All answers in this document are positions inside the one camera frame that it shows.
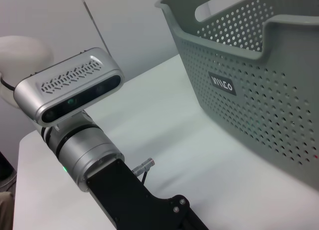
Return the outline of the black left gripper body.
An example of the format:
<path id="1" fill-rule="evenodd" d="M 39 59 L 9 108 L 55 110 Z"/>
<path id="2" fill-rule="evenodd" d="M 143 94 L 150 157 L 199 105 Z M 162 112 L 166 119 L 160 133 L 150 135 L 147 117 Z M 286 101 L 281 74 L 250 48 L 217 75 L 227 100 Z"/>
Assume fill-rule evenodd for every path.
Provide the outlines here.
<path id="1" fill-rule="evenodd" d="M 122 161 L 116 160 L 87 180 L 91 195 L 118 230 L 189 230 L 189 203 L 183 196 L 152 195 Z"/>

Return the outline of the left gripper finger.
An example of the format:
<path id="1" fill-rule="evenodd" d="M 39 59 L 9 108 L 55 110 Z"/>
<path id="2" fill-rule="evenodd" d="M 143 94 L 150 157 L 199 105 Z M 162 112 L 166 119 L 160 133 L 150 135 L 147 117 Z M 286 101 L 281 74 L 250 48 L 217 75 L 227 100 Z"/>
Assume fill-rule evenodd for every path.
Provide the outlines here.
<path id="1" fill-rule="evenodd" d="M 187 210 L 187 213 L 181 222 L 180 229 L 208 230 L 207 226 L 202 222 L 202 220 L 196 215 L 196 213 L 191 208 Z"/>

